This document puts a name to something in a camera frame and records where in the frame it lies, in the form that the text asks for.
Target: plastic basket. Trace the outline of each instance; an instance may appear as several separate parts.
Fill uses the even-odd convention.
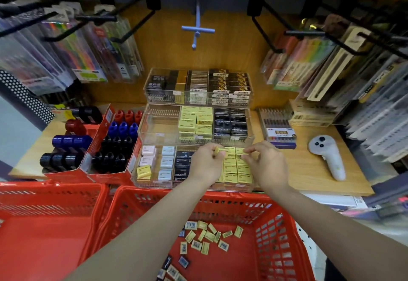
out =
[[[92,254],[107,195],[95,183],[0,183],[0,279],[63,279]]]
[[[120,186],[108,215],[97,233],[94,252],[110,242],[170,190]],[[218,231],[243,227],[241,238],[221,238],[228,252],[210,244],[208,255],[188,248],[188,269],[178,263],[177,238],[170,255],[172,264],[187,280],[314,280],[307,251],[292,217],[261,194],[211,192],[201,198],[190,220],[211,222]]]

